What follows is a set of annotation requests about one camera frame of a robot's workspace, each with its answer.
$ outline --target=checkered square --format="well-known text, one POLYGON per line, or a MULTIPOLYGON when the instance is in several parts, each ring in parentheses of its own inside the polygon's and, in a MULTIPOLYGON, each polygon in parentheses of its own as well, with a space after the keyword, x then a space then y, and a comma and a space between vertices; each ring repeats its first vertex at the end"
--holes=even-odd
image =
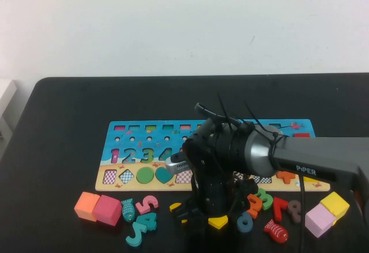
POLYGON ((175 183, 176 184, 188 184, 188 183, 191 183, 191 177, 192 177, 191 170, 182 171, 179 174, 177 174, 177 177, 175 178, 175 183))
POLYGON ((107 169, 104 174, 104 184, 114 184, 116 177, 116 170, 115 169, 107 169))
POLYGON ((234 172, 233 176, 235 178, 235 180, 239 179, 239 180, 243 180, 243 173, 240 172, 234 172))
POLYGON ((126 169, 121 175, 119 175, 119 179, 123 182, 123 184, 127 184, 133 179, 133 177, 134 175, 129 169, 126 169))
POLYGON ((272 178, 270 177, 261 177, 260 176, 254 176, 254 181, 256 184, 271 184, 272 178))

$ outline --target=red fish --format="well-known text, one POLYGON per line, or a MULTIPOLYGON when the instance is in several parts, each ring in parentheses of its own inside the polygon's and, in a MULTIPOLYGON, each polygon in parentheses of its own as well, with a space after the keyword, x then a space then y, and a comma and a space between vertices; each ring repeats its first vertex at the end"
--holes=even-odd
POLYGON ((304 127, 302 124, 298 125, 296 122, 291 122, 290 128, 299 130, 301 127, 304 127))
POLYGON ((264 226, 264 232, 269 233, 270 237, 277 243, 285 243, 288 239, 287 230, 276 224, 273 219, 264 226))

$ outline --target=number puzzle board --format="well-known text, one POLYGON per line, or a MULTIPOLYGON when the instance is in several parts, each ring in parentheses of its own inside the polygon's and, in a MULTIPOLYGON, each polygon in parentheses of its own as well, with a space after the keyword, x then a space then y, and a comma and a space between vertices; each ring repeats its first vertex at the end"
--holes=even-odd
MULTIPOLYGON (((97 173, 97 191, 189 191, 191 171, 171 176, 165 160, 182 149, 182 144, 204 120, 141 120, 111 122, 97 173)), ((308 134, 315 137, 308 119, 261 119, 288 136, 308 134)), ((290 184, 282 179, 255 180, 266 191, 299 191, 296 175, 290 184)), ((328 191, 330 185, 312 179, 305 181, 306 191, 328 191)))

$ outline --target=teal heart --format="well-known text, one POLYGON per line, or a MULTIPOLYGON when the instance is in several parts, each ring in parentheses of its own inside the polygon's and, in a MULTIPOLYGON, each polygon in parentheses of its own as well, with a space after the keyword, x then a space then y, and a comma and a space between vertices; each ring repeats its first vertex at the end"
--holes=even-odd
POLYGON ((174 175, 171 175, 166 168, 158 168, 155 172, 156 178, 163 184, 170 181, 174 175))

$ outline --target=blue puzzle background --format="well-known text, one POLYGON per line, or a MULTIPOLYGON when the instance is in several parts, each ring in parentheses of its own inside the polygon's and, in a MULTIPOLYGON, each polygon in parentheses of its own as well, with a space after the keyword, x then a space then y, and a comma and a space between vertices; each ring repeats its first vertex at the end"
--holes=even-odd
MULTIPOLYGON (((101 165, 110 164, 112 151, 119 150, 118 158, 124 163, 140 162, 146 158, 147 149, 153 149, 154 158, 164 161, 170 155, 180 151, 185 139, 203 124, 205 120, 134 120, 111 122, 101 157, 101 165)), ((309 119, 261 119, 262 125, 281 127, 283 134, 293 136, 296 133, 309 133, 315 137, 309 119)))

